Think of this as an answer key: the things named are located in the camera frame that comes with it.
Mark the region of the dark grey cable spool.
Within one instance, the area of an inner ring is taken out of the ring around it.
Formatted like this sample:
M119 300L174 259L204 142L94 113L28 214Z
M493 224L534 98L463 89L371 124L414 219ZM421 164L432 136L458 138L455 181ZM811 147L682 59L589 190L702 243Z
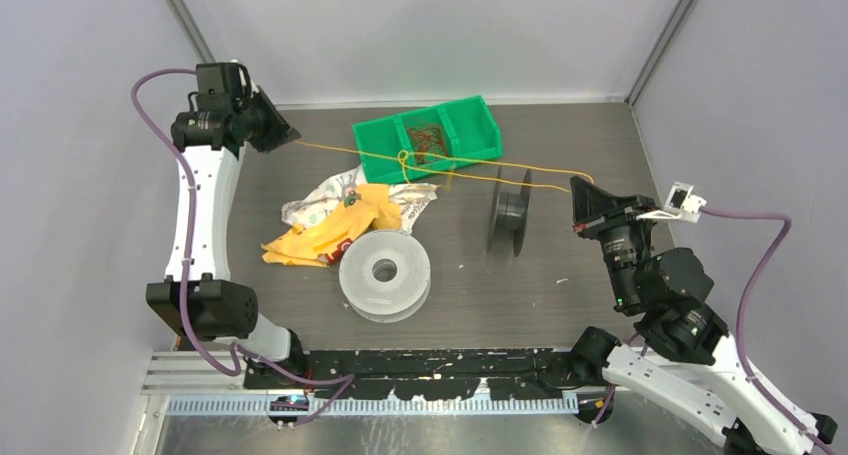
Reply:
M522 251L529 214L529 202L532 188L533 171L527 169L519 192L504 191L500 180L502 169L497 172L491 201L486 236L486 252L490 252L498 234L512 237L513 255L518 257Z

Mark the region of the white plastic cable spool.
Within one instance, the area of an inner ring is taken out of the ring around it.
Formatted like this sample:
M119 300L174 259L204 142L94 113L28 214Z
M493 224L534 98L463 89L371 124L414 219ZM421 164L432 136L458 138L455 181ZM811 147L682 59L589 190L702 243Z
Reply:
M339 263L338 276L350 308L372 322L396 323L426 301L431 263L413 236L375 230L353 242Z

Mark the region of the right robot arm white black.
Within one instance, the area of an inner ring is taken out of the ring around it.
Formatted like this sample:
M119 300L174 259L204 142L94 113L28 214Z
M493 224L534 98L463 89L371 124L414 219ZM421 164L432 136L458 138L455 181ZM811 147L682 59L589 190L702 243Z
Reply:
M742 324L727 324L707 304L714 283L695 253L652 250L655 224L713 215L705 199L684 183L674 184L663 204L616 196L577 176L570 186L574 232L600 244L616 311L634 318L652 353L688 372L682 378L589 327L571 349L574 378L636 392L729 454L831 453L836 421L799 407L755 367Z

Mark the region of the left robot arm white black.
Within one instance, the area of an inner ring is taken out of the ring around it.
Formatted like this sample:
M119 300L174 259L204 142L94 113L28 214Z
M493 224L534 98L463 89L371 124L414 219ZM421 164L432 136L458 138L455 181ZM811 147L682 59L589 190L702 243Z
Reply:
M290 329L261 314L254 289L232 281L228 222L245 158L252 147L268 153L299 139L244 64L237 60L200 63L190 70L196 88L188 108L169 130L142 107L147 82L177 75L158 70L138 80L131 101L141 119L174 157L178 169L175 235L162 281L147 285L148 306L182 340L219 372L241 372L239 356L268 365L280 387L298 387L307 357Z

